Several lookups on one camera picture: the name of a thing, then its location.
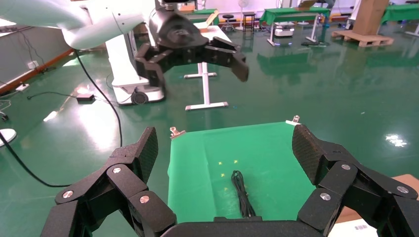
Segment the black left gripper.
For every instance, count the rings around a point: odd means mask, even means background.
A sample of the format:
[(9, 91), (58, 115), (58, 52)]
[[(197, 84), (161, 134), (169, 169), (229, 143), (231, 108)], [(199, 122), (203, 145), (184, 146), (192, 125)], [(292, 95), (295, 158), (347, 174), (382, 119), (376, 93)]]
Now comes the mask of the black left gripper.
[(155, 46), (143, 43), (134, 56), (137, 74), (167, 95), (164, 73), (172, 66), (207, 62), (226, 68), (247, 82), (249, 67), (241, 47), (220, 37), (209, 40), (178, 10), (152, 11), (149, 29)]

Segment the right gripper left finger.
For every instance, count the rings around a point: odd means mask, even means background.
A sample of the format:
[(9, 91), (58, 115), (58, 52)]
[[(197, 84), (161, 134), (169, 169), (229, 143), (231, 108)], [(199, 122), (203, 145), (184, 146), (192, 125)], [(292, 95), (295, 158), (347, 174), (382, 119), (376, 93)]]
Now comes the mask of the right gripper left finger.
[(136, 143), (115, 149), (100, 169), (57, 194), (41, 235), (90, 237), (118, 211), (138, 236), (162, 236), (177, 221), (147, 186), (158, 150), (154, 127)]

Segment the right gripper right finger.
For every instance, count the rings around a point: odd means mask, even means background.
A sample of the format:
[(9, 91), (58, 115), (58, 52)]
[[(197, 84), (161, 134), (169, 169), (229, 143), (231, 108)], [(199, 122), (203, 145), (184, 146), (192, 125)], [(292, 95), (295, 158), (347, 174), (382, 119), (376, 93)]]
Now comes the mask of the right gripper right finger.
[(303, 124), (294, 127), (292, 150), (315, 187), (298, 212), (298, 221), (328, 236), (348, 207), (380, 237), (418, 236), (415, 189), (367, 168), (342, 145), (318, 139)]

